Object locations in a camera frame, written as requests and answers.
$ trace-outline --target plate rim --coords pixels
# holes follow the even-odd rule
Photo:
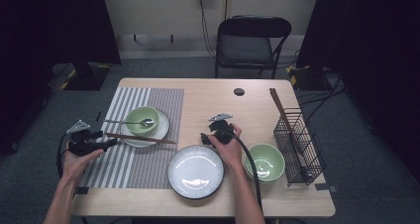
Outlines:
[[[201,148],[204,148],[204,149],[208,149],[209,151],[211,151],[211,152],[213,152],[215,155],[217,155],[217,158],[218,158],[218,160],[220,160],[220,164],[222,165],[222,168],[221,168],[221,170],[222,170],[222,175],[221,175],[221,179],[220,179],[220,182],[219,182],[219,184],[217,185],[217,187],[214,189],[214,190],[212,190],[210,193],[208,193],[207,195],[205,195],[205,196],[202,196],[202,197],[189,197],[189,196],[185,196],[185,195],[182,195],[181,193],[179,193],[175,188],[173,188],[173,186],[172,186],[172,183],[170,183],[170,179],[169,179],[169,167],[170,167],[170,164],[172,163],[172,161],[173,161],[173,159],[176,157],[176,155],[178,154],[178,153],[180,153],[181,151],[183,151],[183,150],[186,150],[186,149],[192,149],[193,147],[201,147]],[[169,163],[167,164],[167,168],[166,168],[166,173],[167,173],[167,175],[166,175],[166,177],[167,177],[167,181],[169,182],[169,185],[170,185],[170,188],[176,193],[176,194],[178,194],[179,196],[181,196],[181,197],[184,197],[184,198],[186,198],[186,199],[190,199],[190,200],[200,200],[200,199],[204,199],[204,198],[206,198],[206,197],[209,197],[209,196],[211,196],[211,195],[213,195],[219,188],[220,188],[220,186],[222,186],[222,183],[223,183],[223,180],[225,179],[225,165],[223,164],[223,160],[220,158],[220,156],[215,152],[215,151],[213,151],[212,149],[210,149],[210,148],[208,148],[208,147],[206,147],[205,145],[191,145],[191,146],[187,146],[187,147],[184,147],[184,148],[182,148],[181,150],[179,150],[179,151],[177,151],[176,152],[176,154],[175,155],[173,155],[172,156],[172,158],[170,158],[170,161],[169,161]]]
[[[165,132],[165,134],[164,134],[164,136],[162,137],[162,139],[167,135],[167,133],[169,132],[169,129],[170,129],[170,120],[169,120],[169,117],[167,116],[167,114],[166,113],[164,113],[163,111],[161,111],[160,109],[157,109],[157,108],[155,108],[156,110],[157,110],[157,112],[158,113],[161,113],[164,117],[166,117],[166,119],[167,119],[167,123],[168,123],[168,125],[167,125],[167,130],[166,130],[166,132]],[[121,124],[121,126],[120,126],[120,128],[119,128],[119,133],[121,134],[121,129],[122,129],[122,127],[123,126],[126,126],[125,124]],[[123,140],[123,142],[126,144],[126,145],[128,145],[128,146],[131,146],[131,147],[133,147],[133,148],[148,148],[148,147],[151,147],[151,146],[154,146],[154,145],[156,145],[158,142],[150,142],[151,144],[149,144],[149,145],[133,145],[133,144],[129,144],[128,142],[127,142],[127,140],[129,140],[129,141],[136,141],[136,140],[130,140],[130,139],[122,139]]]
[[[283,153],[277,147],[275,147],[273,145],[270,145],[270,144],[267,144],[267,143],[259,143],[259,144],[256,144],[256,145],[250,147],[250,149],[253,148],[253,147],[256,147],[256,146],[267,146],[267,145],[273,147],[274,149],[276,149],[278,151],[278,153],[280,154],[281,159],[283,160],[283,166],[282,166],[280,175],[276,179],[274,179],[274,180],[261,180],[259,178],[259,181],[262,182],[262,183],[272,183],[272,182],[275,182],[278,179],[280,179],[283,176],[284,172],[285,172],[285,166],[286,166],[285,158],[284,158]],[[247,162],[250,162],[250,161],[249,161],[248,157],[245,157],[244,170],[254,180],[254,174],[252,173],[251,170],[248,170],[247,169]]]

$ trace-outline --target gray carpet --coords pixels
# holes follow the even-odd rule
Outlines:
[[[282,61],[292,60],[285,56]],[[61,71],[65,64],[54,68]],[[126,59],[113,66],[100,91],[64,91],[58,88],[71,66],[52,82],[49,104],[19,141],[17,154],[0,157],[0,223],[42,223],[58,182],[55,153],[61,134],[82,119],[98,130],[99,112],[106,113],[120,79],[124,77],[213,77],[211,57]],[[255,70],[223,69],[221,77],[269,78]],[[284,69],[276,78],[287,79]],[[328,74],[331,83],[337,75]],[[296,91],[300,103],[323,91]],[[309,116],[320,102],[302,106]],[[283,223],[420,223],[420,188],[395,153],[369,129],[360,109],[347,92],[328,99],[311,117],[310,126],[323,148],[324,174],[332,188],[337,212],[330,218],[285,219]],[[110,223],[115,217],[87,218]],[[82,223],[73,217],[72,223]],[[118,223],[131,223],[122,219]]]

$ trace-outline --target black wire basket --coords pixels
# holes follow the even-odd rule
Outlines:
[[[285,121],[280,118],[274,129],[274,136],[278,149],[284,156],[288,186],[293,183],[312,183],[326,168],[322,159],[322,150],[318,147],[315,136],[305,125],[300,109],[284,109],[287,120],[292,128],[290,134]],[[296,145],[291,136],[295,136]]]

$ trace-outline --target green bowl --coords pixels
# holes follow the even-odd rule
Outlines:
[[[250,153],[256,164],[260,182],[273,182],[281,177],[285,162],[278,148],[268,144],[259,144],[251,147]],[[253,168],[248,158],[245,160],[245,170],[251,178],[254,178]]]
[[[145,119],[152,119],[154,123],[151,126],[140,124]],[[126,126],[135,136],[147,136],[152,134],[158,127],[158,111],[153,107],[138,107],[127,114]]]

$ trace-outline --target chair backrest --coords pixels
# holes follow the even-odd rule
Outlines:
[[[223,21],[218,29],[219,35],[255,38],[283,38],[290,35],[291,25],[282,18],[236,16]]]

